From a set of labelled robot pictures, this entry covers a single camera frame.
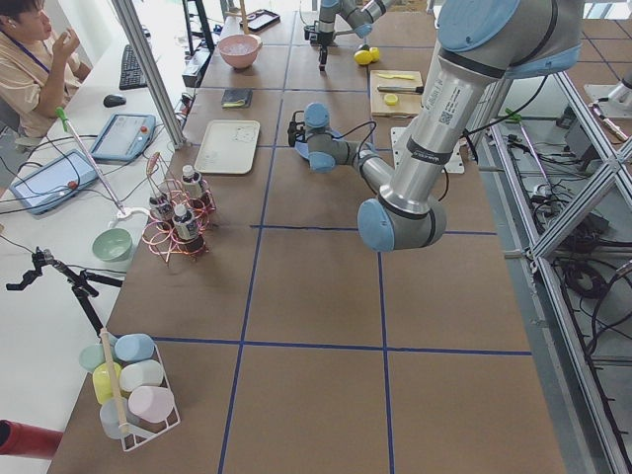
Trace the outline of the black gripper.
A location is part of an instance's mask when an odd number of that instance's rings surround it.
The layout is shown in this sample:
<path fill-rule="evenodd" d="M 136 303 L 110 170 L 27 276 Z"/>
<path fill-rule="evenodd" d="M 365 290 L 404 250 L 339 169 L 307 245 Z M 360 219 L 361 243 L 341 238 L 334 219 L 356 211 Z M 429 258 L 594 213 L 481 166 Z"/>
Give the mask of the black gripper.
<path fill-rule="evenodd" d="M 328 46 L 334 41 L 335 27 L 333 24 L 312 24 L 303 27 L 304 38 L 312 45 L 318 45 L 318 68 L 320 72 L 326 70 Z"/>
<path fill-rule="evenodd" d="M 304 111 L 295 111 L 292 113 L 291 119 L 287 126 L 287 143 L 290 147 L 296 144 L 306 143 L 305 121 L 300 120 L 299 115 L 303 115 Z"/>

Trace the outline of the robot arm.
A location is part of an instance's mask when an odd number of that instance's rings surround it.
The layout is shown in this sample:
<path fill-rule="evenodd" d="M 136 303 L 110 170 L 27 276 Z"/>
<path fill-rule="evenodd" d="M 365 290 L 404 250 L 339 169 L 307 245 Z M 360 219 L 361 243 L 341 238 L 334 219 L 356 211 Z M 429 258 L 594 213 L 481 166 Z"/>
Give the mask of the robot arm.
<path fill-rule="evenodd" d="M 319 71 L 325 71 L 328 49 L 339 35 L 335 29 L 338 17 L 347 23 L 353 34 L 364 39 L 372 32 L 372 25 L 387 12 L 392 4 L 393 1 L 390 0 L 371 0 L 359 7 L 355 1 L 322 1 L 318 18 L 311 25 L 303 27 L 304 38 L 319 48 Z"/>
<path fill-rule="evenodd" d="M 427 247 L 446 226 L 431 191 L 486 87 L 564 71 L 579 59 L 581 1 L 446 1 L 418 115 L 391 167 L 362 142 L 336 137 L 327 108 L 311 103 L 288 125 L 289 145 L 302 142 L 311 170 L 354 167 L 376 196 L 363 202 L 357 227 L 377 252 Z"/>

